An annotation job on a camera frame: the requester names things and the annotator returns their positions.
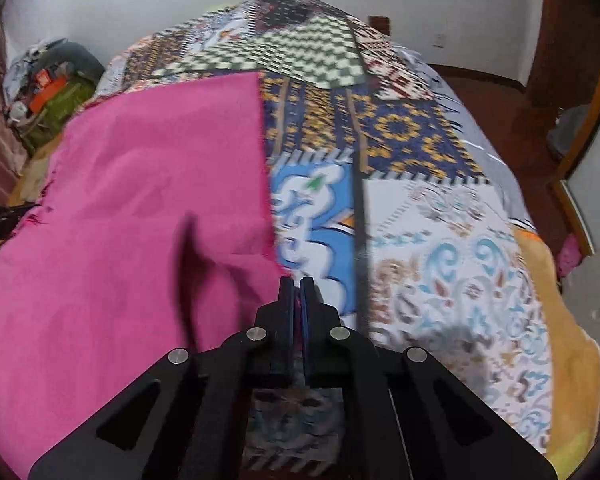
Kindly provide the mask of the green bag clutter pile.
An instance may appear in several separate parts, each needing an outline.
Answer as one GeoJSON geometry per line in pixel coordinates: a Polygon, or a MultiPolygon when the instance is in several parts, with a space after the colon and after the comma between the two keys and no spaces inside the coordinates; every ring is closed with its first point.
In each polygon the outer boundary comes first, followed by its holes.
{"type": "Polygon", "coordinates": [[[43,41],[14,59],[3,78],[5,116],[30,155],[94,96],[104,71],[86,47],[67,38],[43,41]]]}

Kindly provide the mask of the wooden lap table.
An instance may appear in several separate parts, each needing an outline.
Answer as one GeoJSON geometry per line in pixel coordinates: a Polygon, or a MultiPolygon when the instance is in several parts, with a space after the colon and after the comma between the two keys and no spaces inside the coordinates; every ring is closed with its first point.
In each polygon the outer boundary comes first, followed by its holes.
{"type": "Polygon", "coordinates": [[[54,140],[39,148],[24,165],[21,177],[7,200],[9,207],[35,203],[40,198],[50,168],[50,159],[61,144],[63,136],[59,133],[54,140]]]}

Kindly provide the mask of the pink pants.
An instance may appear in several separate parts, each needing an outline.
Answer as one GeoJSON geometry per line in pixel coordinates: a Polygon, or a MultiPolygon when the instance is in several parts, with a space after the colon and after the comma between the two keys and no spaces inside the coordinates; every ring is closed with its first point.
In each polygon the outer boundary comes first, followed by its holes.
{"type": "Polygon", "coordinates": [[[212,349],[282,270],[254,73],[125,93],[65,128],[0,248],[0,456],[19,478],[170,350],[212,349]]]}

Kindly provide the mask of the patchwork patterned bedspread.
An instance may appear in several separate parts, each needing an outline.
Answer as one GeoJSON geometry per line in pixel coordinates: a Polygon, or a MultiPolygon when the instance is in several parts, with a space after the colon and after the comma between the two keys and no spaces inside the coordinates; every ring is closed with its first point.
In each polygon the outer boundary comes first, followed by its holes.
{"type": "Polygon", "coordinates": [[[379,347],[428,350],[545,452],[550,337],[514,235],[530,219],[415,52],[321,0],[248,0],[140,40],[96,94],[250,70],[280,265],[379,347]]]}

